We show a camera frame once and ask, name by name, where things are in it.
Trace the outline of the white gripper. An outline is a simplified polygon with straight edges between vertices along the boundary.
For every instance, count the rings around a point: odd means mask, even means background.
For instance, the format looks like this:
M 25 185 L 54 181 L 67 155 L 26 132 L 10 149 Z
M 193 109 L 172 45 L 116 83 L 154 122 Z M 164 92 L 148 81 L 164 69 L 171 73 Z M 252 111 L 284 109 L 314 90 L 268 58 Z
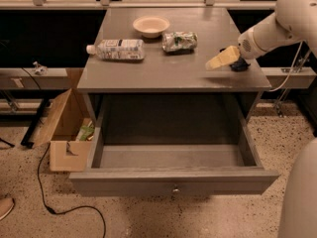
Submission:
M 205 63 L 207 70 L 234 63 L 242 56 L 245 60 L 257 59 L 265 54 L 264 35 L 255 30 L 247 30 L 238 38 L 238 46 L 229 46 Z

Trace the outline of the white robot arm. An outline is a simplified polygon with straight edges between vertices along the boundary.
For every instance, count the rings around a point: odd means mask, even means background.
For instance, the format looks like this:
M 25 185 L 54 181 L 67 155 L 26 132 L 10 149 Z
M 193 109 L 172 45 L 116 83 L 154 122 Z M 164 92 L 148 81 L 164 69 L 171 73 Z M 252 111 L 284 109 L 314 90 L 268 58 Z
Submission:
M 229 46 L 205 66 L 213 70 L 238 59 L 257 59 L 302 41 L 317 56 L 317 0 L 276 0 L 273 13 L 241 34 L 236 46 Z

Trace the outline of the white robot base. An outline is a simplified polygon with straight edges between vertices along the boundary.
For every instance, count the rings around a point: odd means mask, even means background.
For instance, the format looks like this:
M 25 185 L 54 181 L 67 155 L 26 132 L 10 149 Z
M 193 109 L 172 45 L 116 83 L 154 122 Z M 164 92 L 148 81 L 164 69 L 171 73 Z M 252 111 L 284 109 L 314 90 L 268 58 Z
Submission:
M 317 139 L 298 155 L 288 177 L 278 238 L 317 238 Z

